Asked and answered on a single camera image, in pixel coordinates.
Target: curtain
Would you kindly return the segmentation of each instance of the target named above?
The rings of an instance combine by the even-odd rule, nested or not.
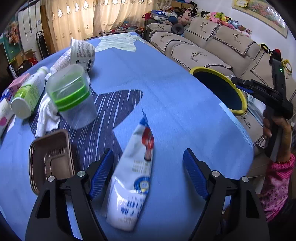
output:
[[[142,15],[165,9],[170,0],[46,0],[49,29],[57,51],[70,46],[71,38],[86,39],[123,24],[143,26]]]
[[[94,31],[98,36],[100,31],[109,32],[123,22],[143,26],[142,15],[153,9],[165,9],[170,0],[94,0]]]

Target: pink sleeve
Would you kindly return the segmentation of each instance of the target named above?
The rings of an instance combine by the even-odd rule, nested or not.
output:
[[[290,155],[290,161],[285,164],[270,163],[260,194],[260,201],[268,222],[282,209],[288,198],[288,186],[293,172],[295,156]]]

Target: pink dot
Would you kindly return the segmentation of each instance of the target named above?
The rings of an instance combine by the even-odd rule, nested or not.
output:
[[[6,117],[3,117],[3,118],[0,119],[0,126],[5,126],[6,123],[7,123]]]

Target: metal bolt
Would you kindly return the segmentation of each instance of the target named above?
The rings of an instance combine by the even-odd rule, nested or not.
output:
[[[52,182],[53,180],[54,180],[54,176],[50,176],[50,177],[48,177],[48,179],[47,179],[49,182]]]
[[[249,179],[248,179],[247,177],[242,177],[242,181],[243,181],[244,183],[247,183],[247,182],[249,181]]]
[[[85,171],[80,171],[77,173],[77,176],[83,177],[85,175]]]
[[[220,176],[220,172],[218,172],[218,171],[212,171],[212,175],[214,177],[219,177]]]

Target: red bag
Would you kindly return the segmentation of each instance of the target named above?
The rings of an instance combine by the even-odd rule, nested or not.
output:
[[[147,13],[145,13],[145,14],[142,16],[142,18],[145,18],[145,20],[147,20],[147,19],[151,19],[151,12],[147,12]]]

